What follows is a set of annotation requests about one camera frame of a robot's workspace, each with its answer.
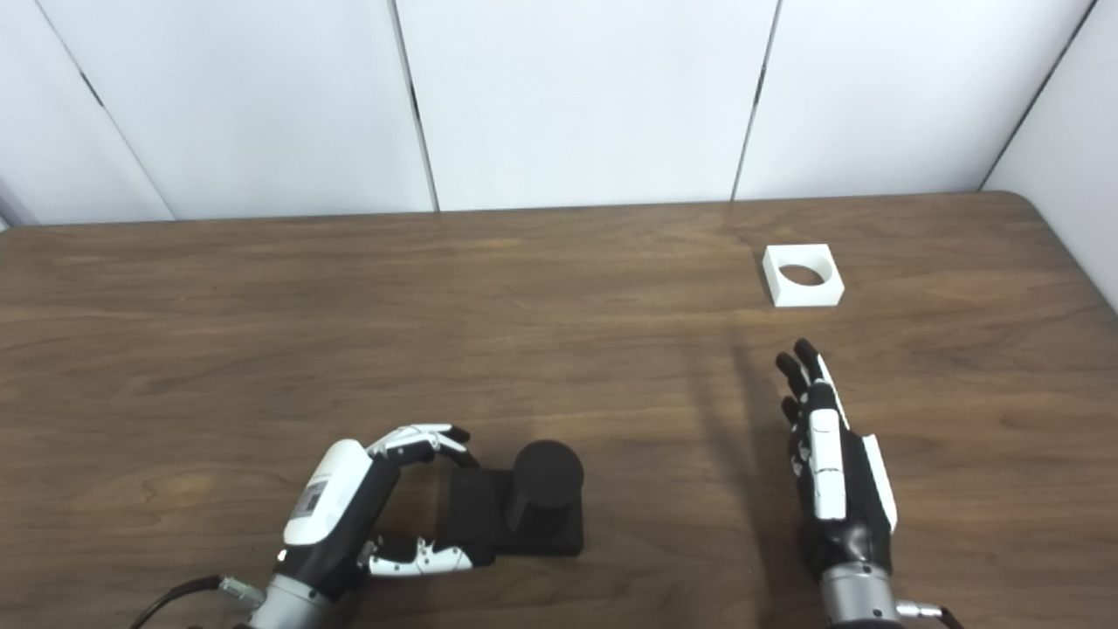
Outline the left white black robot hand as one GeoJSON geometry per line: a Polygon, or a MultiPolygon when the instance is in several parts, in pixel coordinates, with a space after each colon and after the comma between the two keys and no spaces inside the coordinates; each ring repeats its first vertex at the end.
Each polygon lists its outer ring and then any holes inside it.
{"type": "Polygon", "coordinates": [[[479,468],[468,439],[455,425],[404,425],[371,445],[339,439],[296,501],[276,576],[335,602],[366,576],[432,576],[494,564],[495,552],[484,544],[375,535],[404,467],[443,455],[459,468],[479,468]]]}

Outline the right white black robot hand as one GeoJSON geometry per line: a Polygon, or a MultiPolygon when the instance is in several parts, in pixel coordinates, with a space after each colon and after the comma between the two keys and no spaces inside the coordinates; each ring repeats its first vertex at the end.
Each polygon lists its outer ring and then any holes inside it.
{"type": "Polygon", "coordinates": [[[790,426],[788,460],[802,520],[796,543],[808,573],[819,580],[846,563],[894,572],[897,506],[874,435],[851,429],[825,359],[798,339],[776,366],[790,395],[780,410],[790,426]]]}

